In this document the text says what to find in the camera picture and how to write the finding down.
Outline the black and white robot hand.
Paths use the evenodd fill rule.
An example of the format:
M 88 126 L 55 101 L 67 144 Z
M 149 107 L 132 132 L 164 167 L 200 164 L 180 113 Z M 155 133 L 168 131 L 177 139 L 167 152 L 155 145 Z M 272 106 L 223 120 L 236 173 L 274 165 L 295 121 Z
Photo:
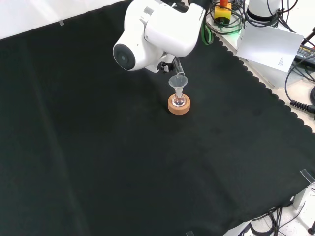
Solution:
M 184 70 L 179 57 L 171 54 L 165 54 L 160 58 L 157 69 L 161 69 L 164 73 L 174 71 L 178 76 L 184 76 Z

